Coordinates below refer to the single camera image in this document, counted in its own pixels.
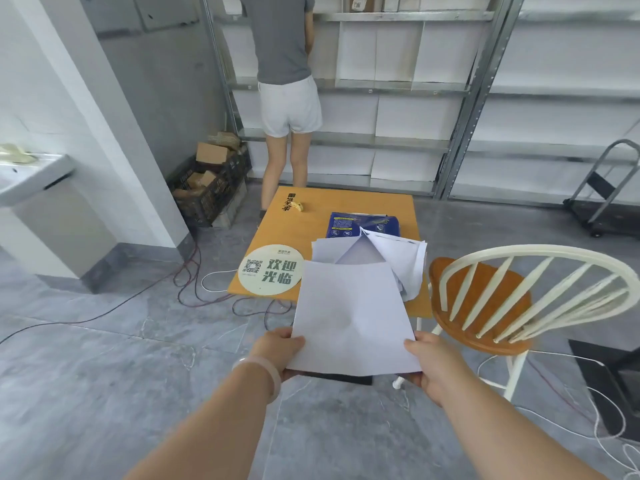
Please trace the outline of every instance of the hand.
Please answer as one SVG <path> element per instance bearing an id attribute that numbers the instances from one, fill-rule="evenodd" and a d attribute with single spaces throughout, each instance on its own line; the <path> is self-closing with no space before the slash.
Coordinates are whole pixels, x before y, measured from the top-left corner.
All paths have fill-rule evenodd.
<path id="1" fill-rule="evenodd" d="M 404 348 L 418 358 L 422 372 L 403 377 L 421 387 L 434 403 L 442 406 L 445 396 L 460 381 L 477 380 L 460 352 L 446 340 L 425 331 L 414 335 L 415 341 L 405 340 Z"/>
<path id="2" fill-rule="evenodd" d="M 283 382 L 298 375 L 286 367 L 305 345 L 304 337 L 291 338 L 292 330 L 292 327 L 281 327 L 268 331 L 256 340 L 249 352 L 249 357 L 263 357 L 274 364 Z"/>

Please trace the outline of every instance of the white sink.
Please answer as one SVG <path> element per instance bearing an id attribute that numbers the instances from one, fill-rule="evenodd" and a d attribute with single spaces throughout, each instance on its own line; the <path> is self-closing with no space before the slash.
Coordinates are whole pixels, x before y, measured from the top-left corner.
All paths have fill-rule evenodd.
<path id="1" fill-rule="evenodd" d="M 0 160 L 0 207 L 12 207 L 43 191 L 74 170 L 67 155 L 33 153 L 34 163 L 9 163 Z"/>

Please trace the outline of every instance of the white bracelet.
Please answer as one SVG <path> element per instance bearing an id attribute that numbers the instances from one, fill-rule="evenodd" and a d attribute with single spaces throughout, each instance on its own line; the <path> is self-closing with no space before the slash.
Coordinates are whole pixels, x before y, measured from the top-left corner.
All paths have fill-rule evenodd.
<path id="1" fill-rule="evenodd" d="M 234 364 L 234 366 L 231 368 L 231 370 L 233 371 L 238 365 L 240 365 L 243 362 L 256 363 L 269 373 L 269 375 L 271 376 L 271 379 L 273 380 L 273 395 L 269 400 L 269 404 L 274 402 L 277 399 L 278 395 L 280 394 L 280 387 L 282 386 L 282 380 L 280 379 L 280 374 L 278 373 L 278 370 L 275 368 L 275 366 L 264 357 L 244 357 L 239 361 L 237 361 Z"/>

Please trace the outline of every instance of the orange tabletop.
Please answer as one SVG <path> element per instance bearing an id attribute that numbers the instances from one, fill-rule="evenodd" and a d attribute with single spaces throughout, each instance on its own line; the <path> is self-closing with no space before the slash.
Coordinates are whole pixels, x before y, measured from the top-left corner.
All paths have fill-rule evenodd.
<path id="1" fill-rule="evenodd" d="M 296 195 L 294 200 L 304 206 L 304 211 L 300 212 L 294 207 L 285 210 L 289 194 Z M 279 187 L 245 256 L 268 244 L 284 244 L 299 250 L 305 259 L 310 260 L 311 242 L 326 237 L 332 212 L 395 216 L 400 223 L 402 237 L 420 240 L 411 195 Z M 229 285 L 228 292 L 254 296 L 240 284 L 237 273 Z M 284 293 L 273 295 L 273 298 L 297 301 L 299 293 L 300 283 Z M 405 307 L 411 317 L 431 318 L 431 301 L 427 290 L 426 274 L 422 279 L 420 294 L 411 301 L 405 302 Z"/>

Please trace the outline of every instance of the gray t-shirt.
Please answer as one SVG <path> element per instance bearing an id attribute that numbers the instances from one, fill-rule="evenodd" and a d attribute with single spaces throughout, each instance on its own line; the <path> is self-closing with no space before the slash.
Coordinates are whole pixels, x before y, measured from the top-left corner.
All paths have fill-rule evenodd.
<path id="1" fill-rule="evenodd" d="M 249 17 L 258 81 L 289 84 L 308 78 L 311 69 L 305 51 L 305 12 L 314 0 L 240 0 Z"/>

